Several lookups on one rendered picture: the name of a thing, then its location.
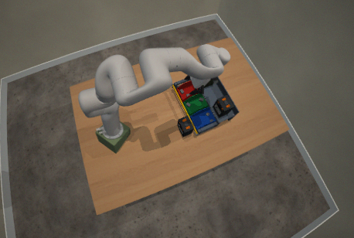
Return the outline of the grey metal shelf rack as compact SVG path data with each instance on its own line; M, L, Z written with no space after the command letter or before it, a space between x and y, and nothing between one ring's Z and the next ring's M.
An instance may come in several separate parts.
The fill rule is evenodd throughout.
M228 92L226 91L226 88L224 87L224 85L222 84L222 82L220 81L219 77L218 78L218 83L214 83L213 85L209 86L209 87L205 87L204 88L204 94L203 94L203 97L205 98L210 110L212 111L215 119L216 119L216 122L213 122L205 127L202 127L200 129L197 130L197 133L199 134L199 132L201 132L200 134L202 134L203 132L205 131L208 131L214 127L216 127L220 122L222 121L225 121L228 119L228 121L236 116L239 111L235 105L235 103L233 102L233 100L231 99L230 95L228 94ZM191 80L191 79L190 79ZM174 84L175 88L177 89L179 86L179 84L181 83L185 83L187 81L190 81L190 80L180 80L180 81L177 81ZM173 85L172 84L172 85ZM178 86L179 85L179 86ZM233 102L233 105L235 106L234 109L231 110L231 112L229 112L228 114L222 116L222 117L218 117L214 108L213 108L213 105L215 104L216 100L220 97L223 97L223 96L226 96L228 95L229 98L231 99L231 101ZM209 128L209 129L208 129ZM194 132L195 133L195 132ZM198 135L195 133L195 135Z

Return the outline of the red bin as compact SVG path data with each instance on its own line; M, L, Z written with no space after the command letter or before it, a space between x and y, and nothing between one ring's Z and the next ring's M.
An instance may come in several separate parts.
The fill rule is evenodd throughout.
M181 94L180 90L183 89L184 93ZM193 90L194 90L194 86L192 85L192 81L183 83L181 86L179 86L177 88L177 92L182 100L182 102L184 102L185 100L189 99L190 97L194 96L194 95L189 95L188 97L186 97L186 94L190 94Z

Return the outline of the blue open bin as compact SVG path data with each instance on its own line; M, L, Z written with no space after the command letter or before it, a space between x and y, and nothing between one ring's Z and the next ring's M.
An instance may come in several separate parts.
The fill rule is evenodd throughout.
M209 116L206 116L207 112L209 113ZM192 116L190 116L190 118L191 118L196 130L211 124L213 121L216 121L216 119L209 107L197 111ZM213 121L210 122L211 119L213 119Z

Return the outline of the green open bin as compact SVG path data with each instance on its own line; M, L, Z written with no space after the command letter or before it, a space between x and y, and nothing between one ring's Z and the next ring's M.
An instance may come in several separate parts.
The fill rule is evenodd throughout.
M183 102L189 116L193 115L194 113L196 113L197 111L200 111L202 109L205 109L208 107L208 104L204 98L203 102L202 101L199 101L199 98L204 98L202 94L197 94L197 95L194 95L192 97L190 97L189 99L185 100ZM186 103L189 103L191 104L190 107L187 107Z

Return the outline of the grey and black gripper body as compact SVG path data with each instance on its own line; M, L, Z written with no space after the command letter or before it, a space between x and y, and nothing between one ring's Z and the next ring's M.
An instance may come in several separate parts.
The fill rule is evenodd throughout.
M192 81L192 85L194 86L195 89L200 88L202 85L207 85L207 83L211 80L211 79L207 79L207 80L198 80L196 78L193 78L190 76L190 79Z

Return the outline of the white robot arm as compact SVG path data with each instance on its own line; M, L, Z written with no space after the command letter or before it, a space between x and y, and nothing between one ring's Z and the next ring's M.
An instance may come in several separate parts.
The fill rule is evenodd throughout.
M103 126L97 128L102 130L99 134L108 139L119 138L124 130L120 126L119 106L131 106L166 91L172 85L171 72L182 71L198 80L211 79L218 83L217 77L230 61L229 52L204 44L196 54L200 63L183 48L144 49L139 56L145 81L141 87L129 60L122 55L110 56L97 68L95 87L79 93L80 108L88 118L101 115Z

